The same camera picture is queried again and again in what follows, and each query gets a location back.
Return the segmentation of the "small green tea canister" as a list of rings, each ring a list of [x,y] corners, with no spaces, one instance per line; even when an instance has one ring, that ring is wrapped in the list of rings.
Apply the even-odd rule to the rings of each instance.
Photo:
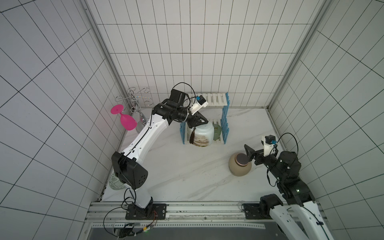
[[[222,128],[218,124],[213,124],[213,127],[214,127],[214,137],[213,137],[213,140],[217,141],[217,140],[219,140],[221,138]]]

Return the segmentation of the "pale blue tasselled tea canister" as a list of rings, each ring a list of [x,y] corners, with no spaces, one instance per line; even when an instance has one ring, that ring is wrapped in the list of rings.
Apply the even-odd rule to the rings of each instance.
[[[188,140],[197,147],[208,147],[214,142],[215,129],[212,122],[188,128]]]

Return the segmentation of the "brown clay tea canister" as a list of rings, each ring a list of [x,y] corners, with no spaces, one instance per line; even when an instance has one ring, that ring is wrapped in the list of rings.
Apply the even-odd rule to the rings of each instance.
[[[252,163],[246,154],[235,153],[229,159],[229,170],[236,177],[247,175],[252,169]]]

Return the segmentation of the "blue white slatted shelf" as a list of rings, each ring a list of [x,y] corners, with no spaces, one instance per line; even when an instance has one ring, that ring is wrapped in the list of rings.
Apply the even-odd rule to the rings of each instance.
[[[229,124],[228,124],[228,111],[230,106],[229,93],[199,93],[198,96],[203,95],[208,102],[208,112],[204,113],[203,109],[200,109],[209,122],[218,124],[222,128],[221,138],[214,141],[213,144],[226,144],[229,135]]]

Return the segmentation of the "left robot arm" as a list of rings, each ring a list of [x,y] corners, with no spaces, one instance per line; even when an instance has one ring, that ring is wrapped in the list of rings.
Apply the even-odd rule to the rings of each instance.
[[[189,128],[209,123],[199,113],[201,108],[208,105],[207,100],[202,95],[194,96],[194,104],[185,107],[187,96],[179,90],[171,90],[169,99],[154,106],[150,120],[135,140],[121,153],[112,155],[115,176],[135,193],[128,212],[138,218],[150,218],[153,214],[153,198],[145,187],[148,171],[143,167],[143,162],[156,139],[172,122],[187,123]]]

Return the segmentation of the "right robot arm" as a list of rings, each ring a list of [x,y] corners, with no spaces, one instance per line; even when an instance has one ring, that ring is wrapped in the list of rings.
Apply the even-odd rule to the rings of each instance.
[[[319,206],[309,187],[299,178],[301,163],[295,152],[276,154],[276,145],[265,145],[255,151],[244,145],[246,155],[256,165],[264,165],[276,178],[276,186],[289,205],[280,198],[266,195],[260,198],[259,213],[274,220],[289,240],[333,240]]]

